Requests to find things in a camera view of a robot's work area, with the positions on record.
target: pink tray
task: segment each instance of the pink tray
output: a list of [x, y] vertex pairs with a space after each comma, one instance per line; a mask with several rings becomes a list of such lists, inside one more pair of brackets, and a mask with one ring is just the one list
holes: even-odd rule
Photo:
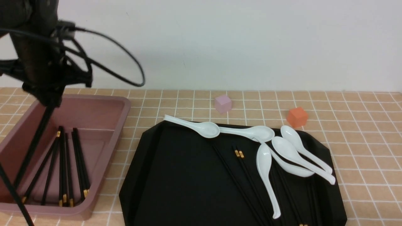
[[[64, 126], [66, 132], [69, 133], [69, 153], [75, 202], [80, 199], [80, 190], [71, 139], [73, 127], [79, 130], [82, 151], [91, 184], [90, 192], [81, 204], [73, 208], [59, 207], [59, 161], [57, 160], [49, 185], [47, 204], [40, 206], [39, 203], [50, 164], [49, 160], [31, 193], [29, 201], [26, 203], [27, 210], [31, 216], [37, 215], [38, 217], [69, 220], [86, 220], [91, 217], [130, 106], [130, 101], [123, 97], [63, 96], [62, 105], [54, 111], [50, 123], [31, 159], [27, 173], [21, 181], [18, 193], [22, 197], [28, 188], [60, 125]], [[11, 181], [15, 180], [17, 171], [44, 110], [45, 108], [38, 102], [33, 103], [0, 144], [0, 162]], [[0, 212], [20, 213], [2, 180], [0, 180]]]

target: white wall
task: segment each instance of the white wall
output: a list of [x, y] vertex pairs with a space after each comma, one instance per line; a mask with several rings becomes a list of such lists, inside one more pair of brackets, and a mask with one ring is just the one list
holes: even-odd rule
[[[145, 88], [402, 91], [401, 9], [400, 0], [60, 0], [59, 16], [127, 46], [145, 68]], [[77, 37], [93, 58], [139, 81], [121, 51]], [[0, 50], [15, 54], [6, 39]], [[128, 87], [98, 70], [94, 80]]]

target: white ceramic spoon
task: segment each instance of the white ceramic spoon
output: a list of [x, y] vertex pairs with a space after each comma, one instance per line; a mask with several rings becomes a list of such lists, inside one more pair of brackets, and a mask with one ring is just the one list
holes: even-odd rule
[[335, 184], [335, 177], [331, 174], [325, 172], [323, 169], [309, 163], [304, 158], [302, 158], [296, 151], [296, 148], [287, 140], [282, 137], [274, 137], [272, 139], [272, 145], [274, 146], [276, 152], [285, 159], [299, 164], [314, 173], [318, 174], [322, 178], [326, 179], [330, 184]]
[[213, 122], [195, 123], [183, 119], [178, 119], [170, 115], [165, 115], [165, 118], [163, 120], [190, 128], [205, 138], [214, 138], [217, 137], [220, 133], [219, 126]]
[[281, 127], [281, 134], [282, 137], [288, 140], [293, 146], [295, 146], [297, 152], [301, 153], [302, 155], [306, 156], [307, 158], [311, 159], [315, 162], [318, 166], [323, 168], [327, 173], [332, 174], [332, 168], [326, 164], [324, 161], [319, 159], [317, 156], [313, 155], [311, 152], [307, 151], [302, 143], [302, 140], [299, 134], [290, 126], [283, 125]]
[[275, 136], [275, 132], [271, 128], [263, 125], [253, 126], [247, 129], [234, 129], [227, 127], [219, 127], [219, 129], [221, 133], [243, 136], [256, 142], [259, 141], [254, 137], [258, 137], [262, 142], [268, 142]]
[[261, 144], [258, 148], [256, 157], [257, 170], [264, 182], [265, 188], [267, 189], [269, 199], [271, 200], [272, 208], [274, 210], [272, 218], [277, 219], [281, 216], [281, 209], [279, 208], [278, 200], [276, 199], [271, 182], [269, 181], [269, 171], [271, 169], [272, 158], [267, 147], [267, 145]]

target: orange cube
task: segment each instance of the orange cube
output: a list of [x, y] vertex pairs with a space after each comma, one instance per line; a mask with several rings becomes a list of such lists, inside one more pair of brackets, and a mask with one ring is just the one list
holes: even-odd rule
[[289, 110], [289, 114], [286, 117], [287, 122], [293, 127], [301, 127], [307, 123], [308, 115], [302, 107], [297, 107]]

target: black tray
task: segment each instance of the black tray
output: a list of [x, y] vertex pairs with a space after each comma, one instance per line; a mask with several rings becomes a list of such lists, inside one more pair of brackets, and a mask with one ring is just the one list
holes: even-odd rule
[[[219, 126], [247, 128], [235, 125]], [[278, 129], [274, 131], [277, 136], [280, 135]], [[298, 133], [304, 146], [333, 168], [329, 149], [308, 133]], [[250, 176], [259, 197], [255, 196], [251, 183], [234, 155], [233, 144], [245, 155], [245, 164], [250, 169]], [[227, 167], [212, 145], [218, 147]], [[166, 121], [150, 128], [141, 137], [119, 193], [125, 224], [346, 224], [347, 217], [338, 183], [330, 185], [316, 175], [309, 178], [291, 175], [283, 171], [274, 160], [270, 181], [282, 215], [273, 220], [270, 199], [256, 169], [255, 156], [258, 147], [258, 143], [247, 138], [228, 134], [206, 139], [193, 130]], [[235, 175], [237, 185], [228, 168]], [[289, 188], [290, 197], [285, 193], [284, 183]], [[297, 212], [292, 208], [290, 199], [294, 200]], [[297, 220], [296, 214], [301, 216], [302, 222]]]

